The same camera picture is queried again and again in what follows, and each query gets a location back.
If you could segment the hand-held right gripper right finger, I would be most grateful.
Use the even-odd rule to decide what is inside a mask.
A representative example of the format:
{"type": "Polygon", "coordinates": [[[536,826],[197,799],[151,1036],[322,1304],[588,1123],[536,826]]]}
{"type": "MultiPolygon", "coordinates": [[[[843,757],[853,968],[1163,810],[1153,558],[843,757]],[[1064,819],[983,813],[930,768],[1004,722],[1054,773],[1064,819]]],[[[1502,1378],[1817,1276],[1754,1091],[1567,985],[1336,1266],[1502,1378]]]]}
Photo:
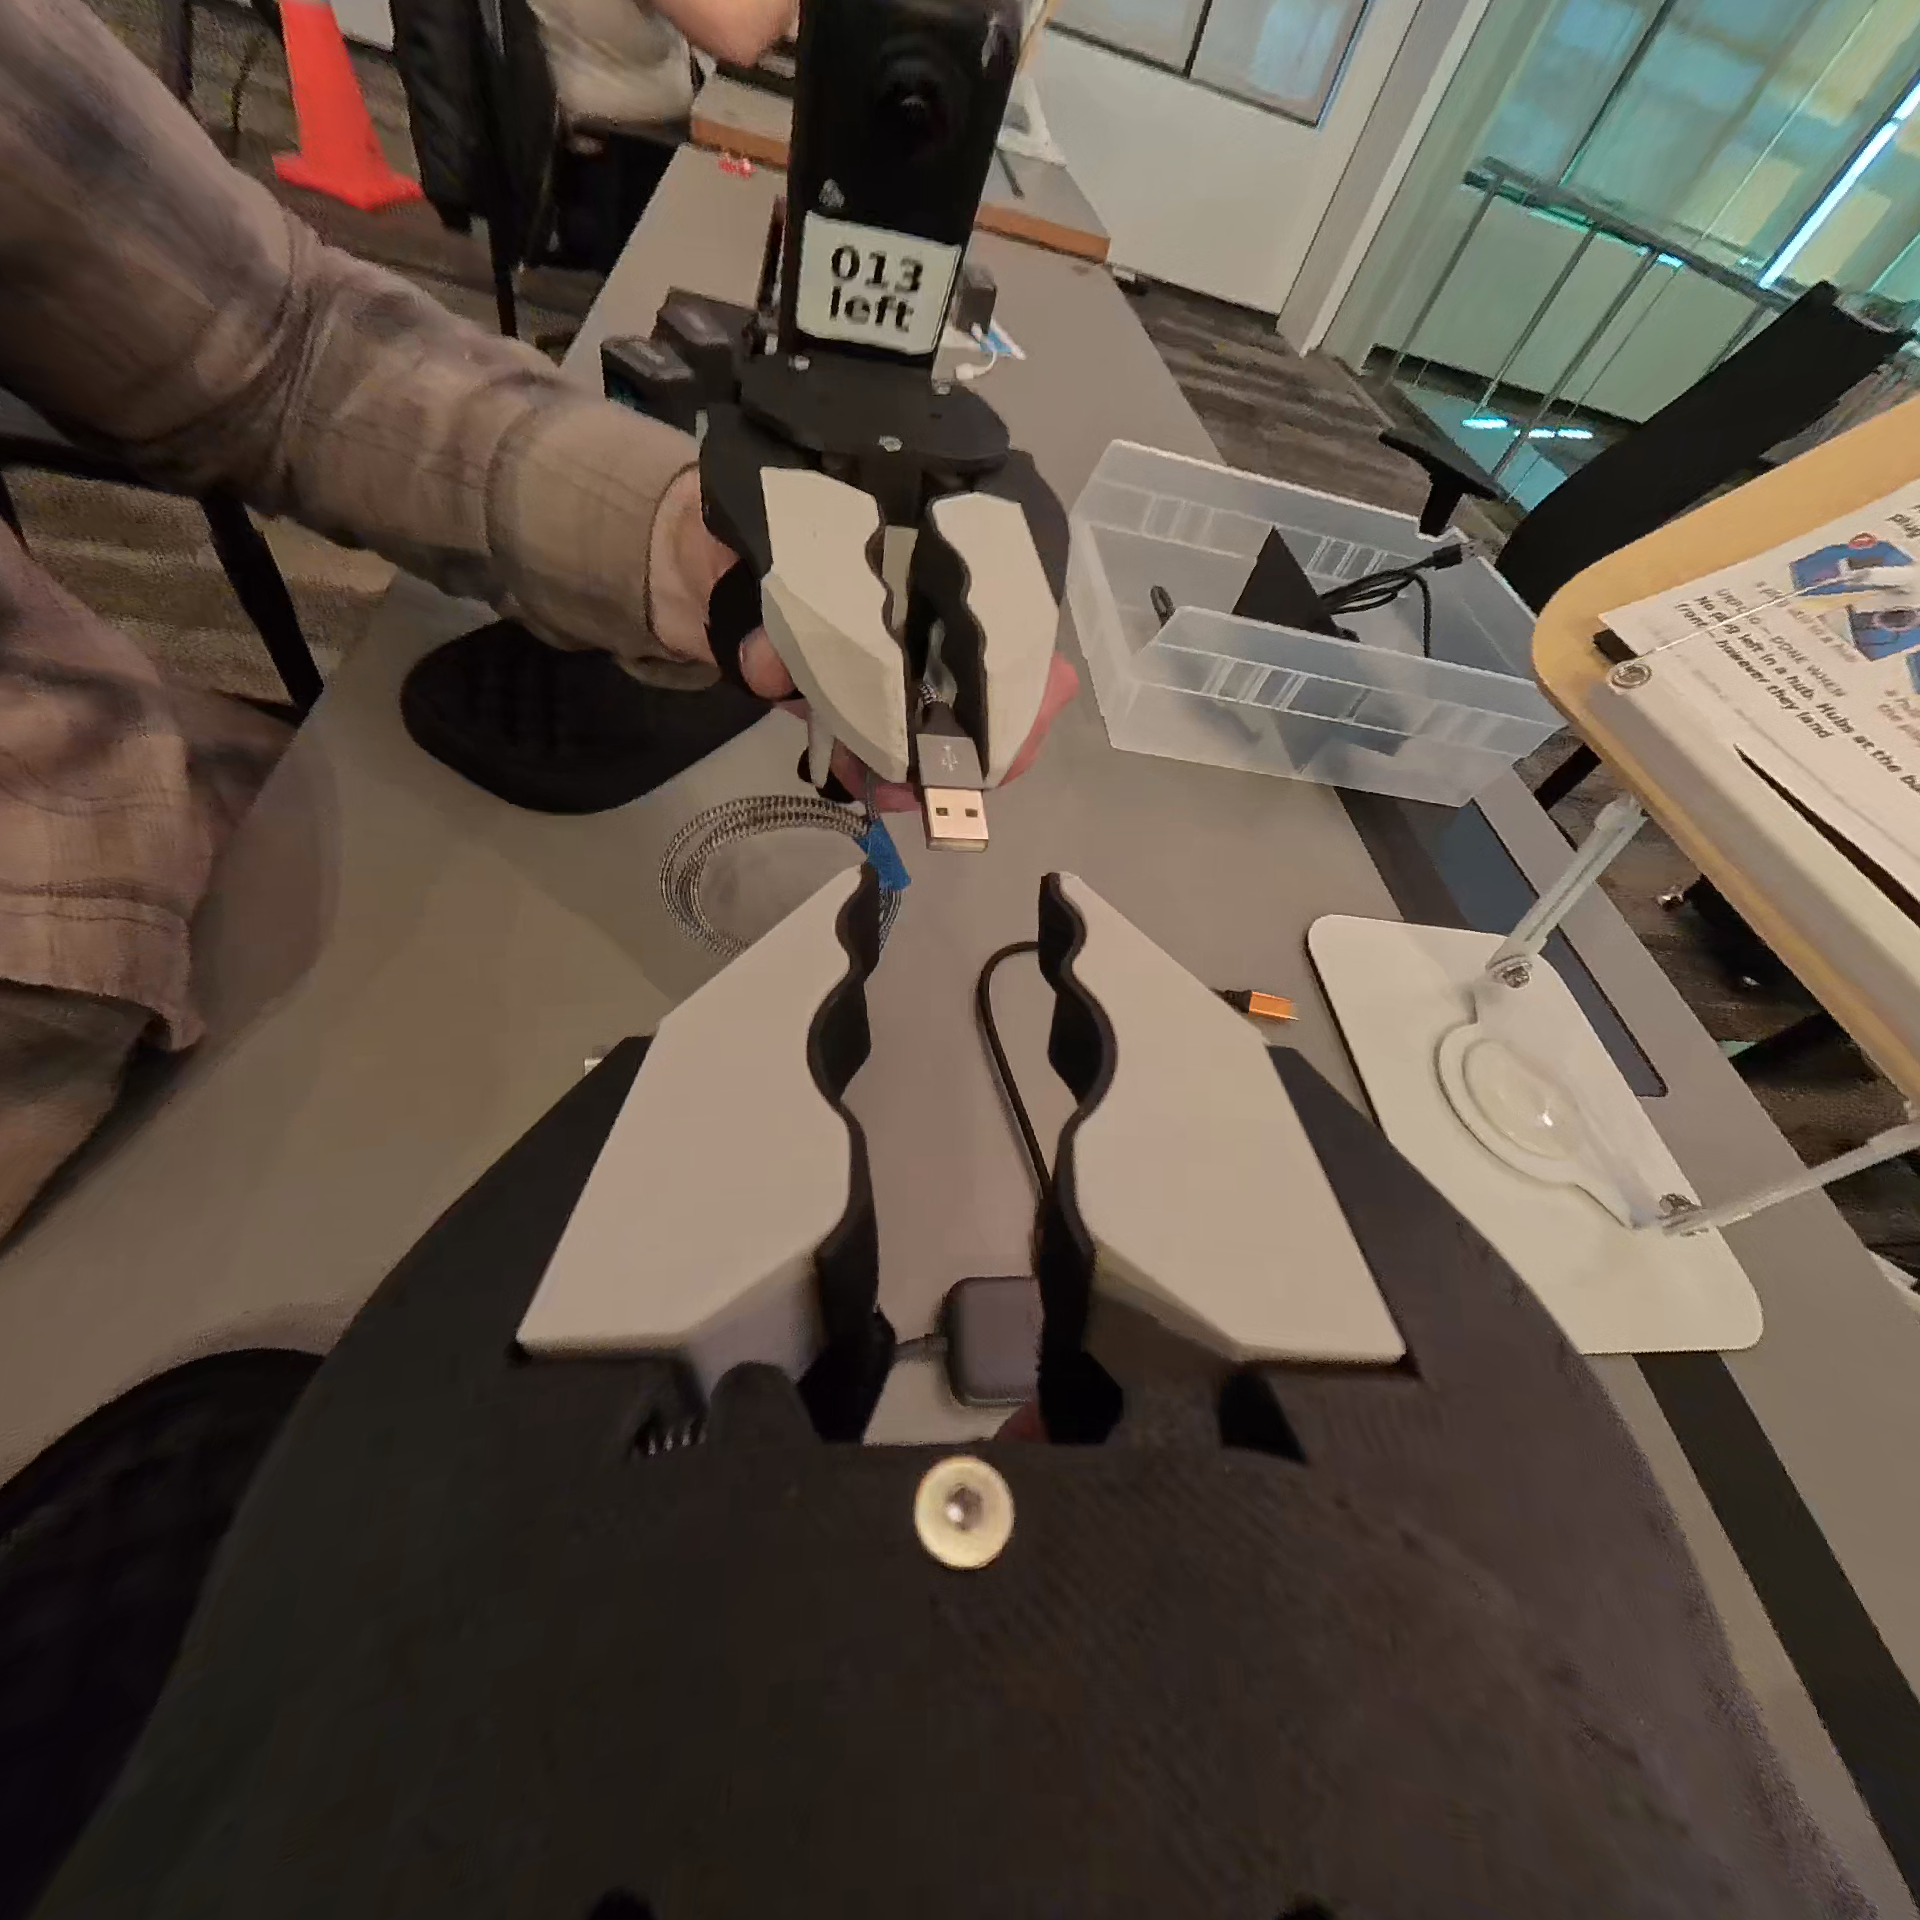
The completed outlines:
{"type": "Polygon", "coordinates": [[[1037,1224],[1053,1435],[1122,1418],[1130,1338],[1219,1378],[1407,1358],[1362,1244],[1254,1021],[1080,875],[1045,875],[1037,959],[1071,1112],[1037,1224]]]}

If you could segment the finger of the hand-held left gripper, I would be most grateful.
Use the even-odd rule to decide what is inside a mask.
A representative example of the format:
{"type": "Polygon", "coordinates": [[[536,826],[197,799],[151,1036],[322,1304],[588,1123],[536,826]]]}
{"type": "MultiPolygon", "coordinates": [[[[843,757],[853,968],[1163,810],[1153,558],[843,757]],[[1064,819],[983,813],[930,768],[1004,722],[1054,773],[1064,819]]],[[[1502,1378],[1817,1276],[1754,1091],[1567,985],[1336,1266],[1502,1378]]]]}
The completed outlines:
{"type": "Polygon", "coordinates": [[[761,493],[762,626],[806,707],[806,776],[824,783],[847,748],[879,781],[906,785],[906,654],[883,572],[883,506],[812,467],[762,465],[761,493]]]}
{"type": "Polygon", "coordinates": [[[951,491],[917,539],[917,672],[930,728],[972,745],[984,787],[1016,772],[1045,726],[1058,594],[1015,497],[951,491]]]}

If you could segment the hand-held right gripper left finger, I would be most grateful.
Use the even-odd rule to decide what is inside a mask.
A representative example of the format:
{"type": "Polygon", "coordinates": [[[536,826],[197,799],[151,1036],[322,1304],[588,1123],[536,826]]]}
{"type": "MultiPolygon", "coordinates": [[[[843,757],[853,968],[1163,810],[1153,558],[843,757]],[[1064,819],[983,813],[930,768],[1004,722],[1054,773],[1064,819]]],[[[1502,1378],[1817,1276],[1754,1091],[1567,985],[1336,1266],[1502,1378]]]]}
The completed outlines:
{"type": "Polygon", "coordinates": [[[661,1019],[524,1309],[533,1359],[784,1373],[867,1434],[895,1365],[867,1135],[883,888],[840,872],[661,1019]]]}

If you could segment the clear plastic bin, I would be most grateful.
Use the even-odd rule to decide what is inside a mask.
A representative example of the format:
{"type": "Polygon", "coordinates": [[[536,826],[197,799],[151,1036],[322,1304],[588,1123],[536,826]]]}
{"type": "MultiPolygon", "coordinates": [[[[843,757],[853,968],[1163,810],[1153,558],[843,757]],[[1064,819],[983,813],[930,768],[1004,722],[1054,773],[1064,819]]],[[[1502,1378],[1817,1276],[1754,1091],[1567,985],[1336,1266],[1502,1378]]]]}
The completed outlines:
{"type": "Polygon", "coordinates": [[[1564,726],[1532,610],[1417,516],[1115,440],[1068,526],[1071,615],[1122,751],[1457,807],[1564,726]],[[1344,637],[1236,620],[1273,528],[1344,637]]]}

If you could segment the slim black usb hub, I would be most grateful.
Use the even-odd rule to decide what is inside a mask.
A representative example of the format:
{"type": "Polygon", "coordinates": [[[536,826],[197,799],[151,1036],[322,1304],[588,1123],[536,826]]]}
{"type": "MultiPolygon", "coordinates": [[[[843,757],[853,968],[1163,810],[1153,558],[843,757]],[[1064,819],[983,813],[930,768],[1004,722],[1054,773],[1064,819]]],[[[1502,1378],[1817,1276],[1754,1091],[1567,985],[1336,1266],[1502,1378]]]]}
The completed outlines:
{"type": "Polygon", "coordinates": [[[966,1276],[944,1295],[941,1363],[953,1397],[977,1410],[1016,1410],[1041,1383],[1045,1301],[1024,1274],[966,1276]]]}

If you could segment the person's left forearm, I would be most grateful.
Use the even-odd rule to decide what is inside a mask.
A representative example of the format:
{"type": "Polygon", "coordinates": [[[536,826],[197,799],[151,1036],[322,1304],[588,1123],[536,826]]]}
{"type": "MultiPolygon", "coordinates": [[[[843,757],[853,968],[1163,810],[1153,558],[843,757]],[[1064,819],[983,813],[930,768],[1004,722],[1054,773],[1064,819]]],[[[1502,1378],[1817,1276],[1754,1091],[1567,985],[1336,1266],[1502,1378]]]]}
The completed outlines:
{"type": "Polygon", "coordinates": [[[326,243],[84,4],[4,4],[4,388],[560,648],[691,690],[650,620],[689,434],[326,243]]]}

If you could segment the person's left hand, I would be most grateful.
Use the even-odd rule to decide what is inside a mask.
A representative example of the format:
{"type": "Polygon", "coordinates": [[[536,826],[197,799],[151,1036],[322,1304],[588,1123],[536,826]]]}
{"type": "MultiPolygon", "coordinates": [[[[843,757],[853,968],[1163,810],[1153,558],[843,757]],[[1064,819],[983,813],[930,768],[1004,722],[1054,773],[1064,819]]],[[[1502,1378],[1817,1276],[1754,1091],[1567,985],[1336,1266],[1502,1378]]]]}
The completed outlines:
{"type": "MultiPolygon", "coordinates": [[[[717,664],[708,639],[708,603],[737,559],[733,548],[708,530],[700,476],[687,467],[663,497],[648,546],[648,620],[675,660],[717,664]]],[[[723,676],[751,691],[758,703],[784,709],[808,726],[808,703],[764,630],[744,633],[735,665],[733,676],[723,676]]],[[[1073,705],[1080,685],[1075,662],[1054,651],[1042,701],[1007,770],[1007,781],[1020,780],[1034,766],[1045,751],[1048,730],[1073,705]]],[[[910,783],[879,780],[843,740],[833,745],[829,780],[879,811],[921,811],[918,791],[910,783]]]]}

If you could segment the wooden side table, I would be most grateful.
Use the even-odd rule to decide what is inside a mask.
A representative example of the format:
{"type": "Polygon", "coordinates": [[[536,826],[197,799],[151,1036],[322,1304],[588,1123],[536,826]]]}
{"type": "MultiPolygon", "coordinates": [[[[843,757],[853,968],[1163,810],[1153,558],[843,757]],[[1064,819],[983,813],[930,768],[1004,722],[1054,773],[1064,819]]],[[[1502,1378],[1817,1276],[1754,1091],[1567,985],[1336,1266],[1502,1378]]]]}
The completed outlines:
{"type": "MultiPolygon", "coordinates": [[[[792,109],[786,97],[715,76],[695,97],[689,139],[700,150],[784,172],[792,109]]],[[[1093,201],[1068,168],[1048,158],[996,150],[975,223],[1096,266],[1111,260],[1111,235],[1093,201]]]]}

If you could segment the black bin divider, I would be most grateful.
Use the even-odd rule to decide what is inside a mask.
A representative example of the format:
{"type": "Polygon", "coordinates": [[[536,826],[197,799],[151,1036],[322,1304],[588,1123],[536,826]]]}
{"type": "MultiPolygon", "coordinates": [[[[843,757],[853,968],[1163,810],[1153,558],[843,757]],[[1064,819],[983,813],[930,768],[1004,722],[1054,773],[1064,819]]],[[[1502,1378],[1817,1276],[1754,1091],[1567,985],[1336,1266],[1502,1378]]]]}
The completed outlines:
{"type": "Polygon", "coordinates": [[[1239,587],[1232,615],[1260,626],[1347,637],[1278,526],[1267,530],[1253,568],[1239,587]]]}

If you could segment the small black adapter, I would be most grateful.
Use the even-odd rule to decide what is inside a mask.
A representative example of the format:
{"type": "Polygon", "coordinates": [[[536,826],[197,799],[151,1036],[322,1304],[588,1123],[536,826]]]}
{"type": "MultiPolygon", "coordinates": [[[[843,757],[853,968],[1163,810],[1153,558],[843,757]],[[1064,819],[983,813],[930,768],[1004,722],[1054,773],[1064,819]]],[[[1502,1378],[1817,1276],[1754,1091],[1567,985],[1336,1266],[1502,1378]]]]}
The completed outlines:
{"type": "Polygon", "coordinates": [[[646,336],[610,334],[598,343],[603,393],[691,438],[715,406],[739,396],[757,348],[757,311],[740,302],[675,287],[646,336]]]}

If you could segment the white stand base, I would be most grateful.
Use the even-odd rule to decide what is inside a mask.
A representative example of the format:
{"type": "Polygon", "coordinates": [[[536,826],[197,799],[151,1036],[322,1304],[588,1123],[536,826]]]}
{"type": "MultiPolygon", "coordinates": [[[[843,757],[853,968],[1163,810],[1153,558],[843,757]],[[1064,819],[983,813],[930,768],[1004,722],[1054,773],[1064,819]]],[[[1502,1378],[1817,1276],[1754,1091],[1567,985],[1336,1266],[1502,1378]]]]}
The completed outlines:
{"type": "Polygon", "coordinates": [[[1550,936],[1647,822],[1609,802],[1569,866],[1498,937],[1322,916],[1307,933],[1383,1134],[1484,1236],[1584,1355],[1743,1351],[1765,1308],[1724,1232],[1919,1145],[1903,1123],[1708,1205],[1599,1040],[1550,936]]]}

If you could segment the orange plastic object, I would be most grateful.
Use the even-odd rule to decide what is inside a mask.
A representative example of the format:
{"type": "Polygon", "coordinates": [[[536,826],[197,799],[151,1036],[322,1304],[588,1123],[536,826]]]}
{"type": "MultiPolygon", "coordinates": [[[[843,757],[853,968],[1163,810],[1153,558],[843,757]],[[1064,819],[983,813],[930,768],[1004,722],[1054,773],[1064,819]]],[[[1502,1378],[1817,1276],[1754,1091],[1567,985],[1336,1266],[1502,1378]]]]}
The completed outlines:
{"type": "Polygon", "coordinates": [[[384,154],[346,37],[328,1],[278,1],[299,142],[275,155],[281,182],[358,211],[420,203],[420,182],[384,154]]]}

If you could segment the instruction sheet on stand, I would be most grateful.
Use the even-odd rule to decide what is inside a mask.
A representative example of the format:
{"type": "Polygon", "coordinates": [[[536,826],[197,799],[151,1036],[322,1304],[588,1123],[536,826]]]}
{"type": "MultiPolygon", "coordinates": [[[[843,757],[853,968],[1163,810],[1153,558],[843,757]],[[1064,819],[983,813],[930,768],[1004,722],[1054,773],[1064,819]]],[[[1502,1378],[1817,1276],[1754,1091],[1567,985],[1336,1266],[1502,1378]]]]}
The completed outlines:
{"type": "Polygon", "coordinates": [[[1557,592],[1532,636],[1552,705],[1911,1103],[1916,912],[1670,688],[1670,664],[1647,660],[1645,683],[1620,683],[1601,633],[1630,603],[1813,538],[1916,481],[1916,417],[1908,398],[1594,562],[1557,592]]]}

